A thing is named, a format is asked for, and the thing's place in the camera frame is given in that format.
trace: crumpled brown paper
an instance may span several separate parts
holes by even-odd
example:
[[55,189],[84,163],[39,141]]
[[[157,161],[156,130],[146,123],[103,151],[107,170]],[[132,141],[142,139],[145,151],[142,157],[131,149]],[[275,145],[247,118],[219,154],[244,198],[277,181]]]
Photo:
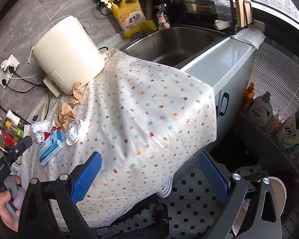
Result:
[[73,95],[74,95],[74,98],[71,99],[71,102],[70,102],[70,107],[73,108],[75,104],[78,104],[81,102],[82,100],[82,92],[80,90],[80,86],[81,86],[81,82],[76,82],[74,84],[74,88],[73,88]]
[[64,130],[69,129],[70,122],[75,119],[73,109],[67,103],[61,103],[58,114],[55,118],[55,124]]

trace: silver screw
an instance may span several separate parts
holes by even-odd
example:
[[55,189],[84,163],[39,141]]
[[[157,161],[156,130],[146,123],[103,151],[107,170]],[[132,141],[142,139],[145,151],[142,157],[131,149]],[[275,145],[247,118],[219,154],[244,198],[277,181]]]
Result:
[[37,183],[37,178],[33,178],[33,179],[31,179],[30,183],[31,183],[31,184],[36,184],[36,183]]
[[238,173],[234,173],[232,175],[232,177],[236,180],[236,181],[239,181],[241,179],[241,176],[238,174]]
[[270,180],[268,178],[263,178],[262,181],[265,183],[265,184],[269,184],[270,183]]
[[60,175],[60,180],[65,181],[69,176],[67,174],[61,174]]

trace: electrical outlet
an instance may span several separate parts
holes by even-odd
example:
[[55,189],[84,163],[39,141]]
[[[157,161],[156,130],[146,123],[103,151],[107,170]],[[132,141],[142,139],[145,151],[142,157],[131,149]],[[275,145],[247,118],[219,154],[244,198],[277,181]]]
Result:
[[2,84],[2,80],[6,80],[7,83],[9,82],[9,78],[13,76],[13,74],[10,74],[9,67],[13,67],[14,71],[16,71],[17,67],[20,65],[19,61],[13,56],[10,55],[8,60],[4,60],[0,65],[0,84],[3,88],[6,87],[6,85]]
[[12,76],[11,76],[11,74],[9,74],[8,73],[8,71],[2,71],[1,70],[1,74],[0,74],[0,84],[1,84],[1,86],[3,87],[3,88],[5,88],[6,87],[6,85],[3,85],[2,84],[2,80],[6,80],[7,81],[7,83],[9,82],[9,78],[11,78]]

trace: red bottle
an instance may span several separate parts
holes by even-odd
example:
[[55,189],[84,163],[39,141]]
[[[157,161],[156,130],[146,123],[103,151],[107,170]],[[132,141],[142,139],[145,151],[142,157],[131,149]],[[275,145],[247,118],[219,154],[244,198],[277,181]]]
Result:
[[1,129],[0,129],[0,137],[4,142],[6,142],[8,145],[11,145],[13,147],[20,141],[18,137]]

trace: laundry detergent bottle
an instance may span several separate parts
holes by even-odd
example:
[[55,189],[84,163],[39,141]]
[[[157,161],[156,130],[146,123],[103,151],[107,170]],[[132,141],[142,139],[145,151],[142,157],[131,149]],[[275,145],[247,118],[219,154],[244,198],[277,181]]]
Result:
[[264,127],[272,118],[272,106],[270,104],[270,92],[258,96],[252,102],[249,109],[250,118],[259,126]]
[[109,0],[112,4],[112,12],[119,22],[125,36],[131,37],[134,33],[144,29],[146,21],[138,0],[121,0],[120,4],[114,4],[115,0]]

